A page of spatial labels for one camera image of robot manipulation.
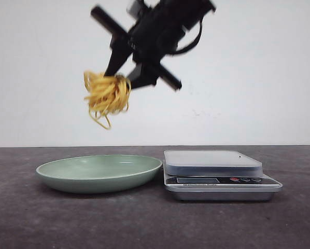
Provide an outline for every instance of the table surface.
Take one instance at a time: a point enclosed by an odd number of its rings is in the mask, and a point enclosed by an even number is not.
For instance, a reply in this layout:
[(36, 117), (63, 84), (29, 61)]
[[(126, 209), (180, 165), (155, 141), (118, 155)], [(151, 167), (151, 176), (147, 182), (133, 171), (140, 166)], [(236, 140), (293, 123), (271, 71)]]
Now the table surface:
[[(62, 158), (165, 149), (236, 150), (283, 183), (269, 202), (182, 202), (154, 180), (121, 192), (48, 188), (39, 165)], [(0, 148), (0, 248), (310, 248), (310, 146)]]

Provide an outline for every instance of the white wall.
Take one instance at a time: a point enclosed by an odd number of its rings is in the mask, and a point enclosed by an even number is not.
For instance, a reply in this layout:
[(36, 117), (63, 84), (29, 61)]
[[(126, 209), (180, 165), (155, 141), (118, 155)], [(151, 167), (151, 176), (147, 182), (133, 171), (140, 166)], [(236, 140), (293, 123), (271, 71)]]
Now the white wall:
[(111, 53), (97, 3), (134, 23), (128, 0), (0, 0), (0, 146), (310, 144), (310, 0), (214, 0), (199, 45), (163, 60), (182, 89), (134, 90), (110, 131), (83, 100)]

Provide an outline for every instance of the kitchen scale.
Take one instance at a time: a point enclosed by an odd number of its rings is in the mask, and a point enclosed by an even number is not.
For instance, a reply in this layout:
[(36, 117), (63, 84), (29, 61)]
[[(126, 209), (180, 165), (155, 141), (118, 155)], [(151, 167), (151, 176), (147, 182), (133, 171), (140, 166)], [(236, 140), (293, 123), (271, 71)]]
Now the kitchen scale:
[(164, 185), (178, 200), (267, 201), (282, 184), (236, 151), (166, 150)]

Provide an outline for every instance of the black cable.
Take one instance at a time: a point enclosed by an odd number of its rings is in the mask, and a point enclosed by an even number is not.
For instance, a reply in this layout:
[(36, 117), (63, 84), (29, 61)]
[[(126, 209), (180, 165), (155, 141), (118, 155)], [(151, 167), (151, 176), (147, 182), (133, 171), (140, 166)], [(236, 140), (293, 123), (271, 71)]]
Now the black cable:
[(200, 37), (201, 37), (201, 33), (202, 33), (202, 19), (200, 19), (199, 23), (200, 23), (199, 33), (198, 33), (197, 37), (194, 39), (194, 41), (192, 41), (186, 47), (183, 47), (183, 48), (181, 48), (179, 50), (176, 50), (176, 51), (173, 51), (173, 52), (169, 52), (167, 54), (170, 54), (170, 55), (174, 56), (176, 54), (186, 53), (187, 51), (189, 51), (192, 48), (194, 48), (199, 43), (199, 41), (200, 41)]

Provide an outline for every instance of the plate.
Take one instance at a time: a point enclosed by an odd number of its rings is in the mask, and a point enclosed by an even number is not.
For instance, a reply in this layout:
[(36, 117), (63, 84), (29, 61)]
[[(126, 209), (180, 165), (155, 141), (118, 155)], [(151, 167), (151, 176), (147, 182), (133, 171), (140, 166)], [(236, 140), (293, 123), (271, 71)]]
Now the plate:
[(37, 175), (49, 187), (71, 193), (106, 193), (140, 186), (154, 178), (162, 161), (137, 155), (98, 155), (45, 163)]

